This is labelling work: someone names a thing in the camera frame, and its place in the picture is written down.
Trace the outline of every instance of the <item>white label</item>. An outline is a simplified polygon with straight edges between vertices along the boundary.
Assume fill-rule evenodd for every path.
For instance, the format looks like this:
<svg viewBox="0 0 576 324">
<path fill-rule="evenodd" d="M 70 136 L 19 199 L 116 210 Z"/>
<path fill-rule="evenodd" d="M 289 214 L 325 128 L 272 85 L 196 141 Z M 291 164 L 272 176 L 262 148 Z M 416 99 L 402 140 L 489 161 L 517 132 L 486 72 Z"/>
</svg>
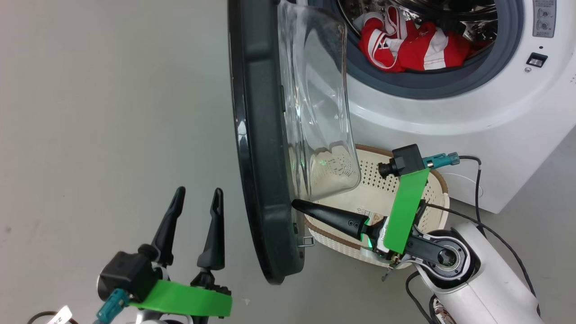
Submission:
<svg viewBox="0 0 576 324">
<path fill-rule="evenodd" d="M 554 37 L 556 29 L 556 0 L 533 0 L 534 26 L 532 36 Z"/>
<path fill-rule="evenodd" d="M 386 218 L 386 216 L 380 215 L 378 213 L 374 213 L 371 210 L 367 210 L 361 207 L 356 208 L 356 212 L 358 214 L 364 215 L 364 216 L 368 216 L 368 218 L 370 218 L 370 223 L 369 225 L 374 225 L 377 222 L 383 220 L 384 218 Z"/>
<path fill-rule="evenodd" d="M 384 221 L 384 226 L 380 230 L 380 235 L 378 236 L 378 243 L 376 243 L 376 248 L 384 253 L 390 252 L 390 249 L 384 246 L 384 236 L 386 236 L 386 229 L 388 228 L 388 221 L 390 217 L 386 217 Z"/>
<path fill-rule="evenodd" d="M 72 318 L 72 312 L 68 306 L 62 307 L 62 309 L 46 324 L 66 324 Z"/>
</svg>

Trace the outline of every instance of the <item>washing machine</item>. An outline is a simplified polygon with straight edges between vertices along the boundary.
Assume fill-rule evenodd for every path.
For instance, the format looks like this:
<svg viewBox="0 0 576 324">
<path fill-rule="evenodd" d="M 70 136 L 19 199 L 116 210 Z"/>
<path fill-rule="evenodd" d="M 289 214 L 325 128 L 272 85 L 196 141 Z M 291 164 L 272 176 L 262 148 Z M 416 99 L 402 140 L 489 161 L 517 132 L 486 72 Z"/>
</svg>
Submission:
<svg viewBox="0 0 576 324">
<path fill-rule="evenodd" d="M 346 22 L 354 140 L 424 155 L 482 159 L 480 207 L 499 213 L 576 123 L 576 2 L 571 0 L 308 0 Z M 354 19 L 400 8 L 487 45 L 462 67 L 386 73 L 358 48 Z M 476 166 L 441 169 L 450 196 L 474 203 Z"/>
<path fill-rule="evenodd" d="M 479 156 L 480 207 L 498 213 L 576 124 L 576 2 L 461 0 L 463 9 L 454 1 L 229 1 L 240 174 L 269 282 L 304 266 L 303 216 L 291 200 L 358 183 L 352 142 Z M 483 46 L 460 67 L 378 70 L 358 49 L 355 21 L 389 5 Z M 335 147 L 349 153 L 332 159 L 344 171 L 312 190 L 310 174 L 326 164 L 315 157 Z M 440 169 L 450 196 L 473 204 L 477 170 Z"/>
</svg>

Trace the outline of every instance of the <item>red and white garment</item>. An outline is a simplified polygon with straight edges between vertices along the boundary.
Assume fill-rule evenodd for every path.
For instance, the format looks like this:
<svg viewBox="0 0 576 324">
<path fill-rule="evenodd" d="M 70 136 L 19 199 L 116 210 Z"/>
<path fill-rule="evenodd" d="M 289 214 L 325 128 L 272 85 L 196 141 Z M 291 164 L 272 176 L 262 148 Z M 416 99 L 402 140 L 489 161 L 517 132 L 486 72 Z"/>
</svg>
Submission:
<svg viewBox="0 0 576 324">
<path fill-rule="evenodd" d="M 443 32 L 432 22 L 417 28 L 390 6 L 386 15 L 362 17 L 359 46 L 367 59 L 387 72 L 435 70 L 461 66 L 471 53 L 471 44 L 461 35 Z"/>
</svg>

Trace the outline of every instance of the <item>white washing machine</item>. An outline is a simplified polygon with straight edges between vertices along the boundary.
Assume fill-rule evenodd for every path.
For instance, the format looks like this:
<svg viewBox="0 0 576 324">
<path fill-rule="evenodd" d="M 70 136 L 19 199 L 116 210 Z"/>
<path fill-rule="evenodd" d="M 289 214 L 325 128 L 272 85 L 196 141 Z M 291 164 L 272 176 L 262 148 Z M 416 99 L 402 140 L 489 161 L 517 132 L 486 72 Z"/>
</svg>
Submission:
<svg viewBox="0 0 576 324">
<path fill-rule="evenodd" d="M 497 36 L 463 67 L 390 74 L 363 57 L 348 16 L 355 3 L 366 12 L 388 1 L 308 0 L 348 22 L 354 141 L 386 149 L 417 143 L 423 155 L 477 155 L 483 162 L 480 207 L 500 212 L 576 124 L 576 2 L 494 0 L 481 18 L 497 16 Z M 408 12 L 422 3 L 448 7 L 447 1 L 390 1 Z M 474 203 L 476 165 L 439 171 L 451 197 Z"/>
</svg>

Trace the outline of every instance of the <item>washing machine door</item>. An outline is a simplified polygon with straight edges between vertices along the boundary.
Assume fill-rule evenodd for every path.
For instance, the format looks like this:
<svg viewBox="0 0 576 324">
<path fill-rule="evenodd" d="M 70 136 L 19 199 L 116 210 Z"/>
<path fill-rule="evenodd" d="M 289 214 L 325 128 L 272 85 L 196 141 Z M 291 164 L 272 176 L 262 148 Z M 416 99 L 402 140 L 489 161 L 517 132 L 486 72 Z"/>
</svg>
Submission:
<svg viewBox="0 0 576 324">
<path fill-rule="evenodd" d="M 359 182 L 345 68 L 346 27 L 287 1 L 230 0 L 238 159 L 254 247 L 271 284 L 304 267 L 311 201 Z"/>
</svg>

